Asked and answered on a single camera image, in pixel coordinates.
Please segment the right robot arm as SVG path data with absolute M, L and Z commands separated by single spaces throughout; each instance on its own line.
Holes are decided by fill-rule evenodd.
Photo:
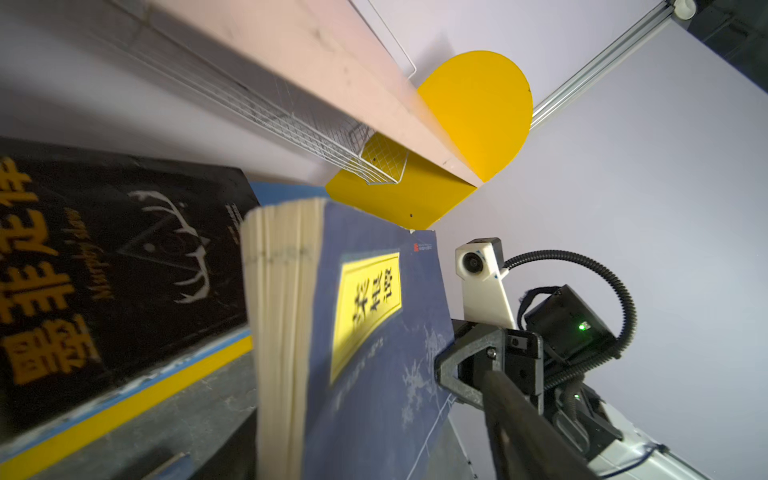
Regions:
M 586 375 L 621 357 L 637 328 L 623 282 L 587 256 L 538 250 L 505 258 L 496 238 L 457 248 L 464 321 L 435 361 L 438 384 L 484 415 L 500 479 L 697 479 L 698 469 L 605 402 Z M 517 267 L 563 261 L 617 295 L 613 333 L 567 285 L 528 290 L 512 308 L 503 282 Z

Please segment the black book orange title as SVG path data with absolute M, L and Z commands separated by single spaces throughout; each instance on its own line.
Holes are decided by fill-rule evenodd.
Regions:
M 1 142 L 1 438 L 245 322 L 244 173 Z

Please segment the navy book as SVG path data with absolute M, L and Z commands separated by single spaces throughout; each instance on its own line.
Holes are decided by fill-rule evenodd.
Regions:
M 241 227 L 259 479 L 419 479 L 447 417 L 454 339 L 431 230 L 325 198 Z

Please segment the yellow shelf with pink and blue boards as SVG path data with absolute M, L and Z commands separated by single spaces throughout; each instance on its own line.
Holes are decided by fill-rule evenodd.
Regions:
M 121 48 L 129 24 L 120 19 L 107 2 L 26 2 L 22 12 L 29 22 L 71 47 L 84 49 L 103 43 L 122 59 L 125 67 L 141 66 L 144 70 L 159 73 Z M 183 29 L 176 21 L 151 10 L 163 19 L 162 28 L 181 39 Z M 232 113 L 165 77 L 169 89 L 189 93 L 196 102 L 215 104 Z M 529 85 L 519 68 L 502 55 L 488 51 L 457 55 L 436 68 L 418 92 L 482 180 L 491 179 L 514 159 L 530 131 L 533 107 Z M 232 114 L 268 141 L 300 149 Z M 438 173 L 413 153 L 409 153 L 404 176 L 397 184 L 372 185 L 353 173 L 336 168 L 337 175 L 328 184 L 331 194 L 354 202 L 359 202 L 366 192 L 378 197 L 398 193 L 409 199 L 418 186 L 436 187 L 434 202 L 422 208 L 425 225 L 434 224 L 468 195 L 466 188 Z M 29 479 L 49 471 L 60 461 L 93 448 L 113 431 L 125 425 L 137 425 L 147 419 L 153 409 L 169 405 L 178 395 L 208 385 L 228 365 L 242 364 L 251 350 L 250 333 L 240 329 L 173 360 L 166 367 L 156 368 L 136 385 L 124 388 L 119 395 L 108 395 L 99 400 L 94 410 L 55 422 L 38 437 L 16 448 L 1 463 L 2 477 Z

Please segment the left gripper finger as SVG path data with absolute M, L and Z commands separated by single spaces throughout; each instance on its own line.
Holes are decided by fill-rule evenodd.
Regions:
M 481 382 L 485 424 L 498 479 L 595 479 L 585 460 L 500 371 Z

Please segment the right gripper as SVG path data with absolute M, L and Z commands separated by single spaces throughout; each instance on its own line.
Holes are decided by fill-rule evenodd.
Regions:
M 454 342 L 435 358 L 437 383 L 460 402 L 482 409 L 483 376 L 504 373 L 588 461 L 622 440 L 583 374 L 543 393 L 543 376 L 549 381 L 613 343 L 615 336 L 599 316 L 563 285 L 526 292 L 517 320 L 526 331 L 455 320 Z

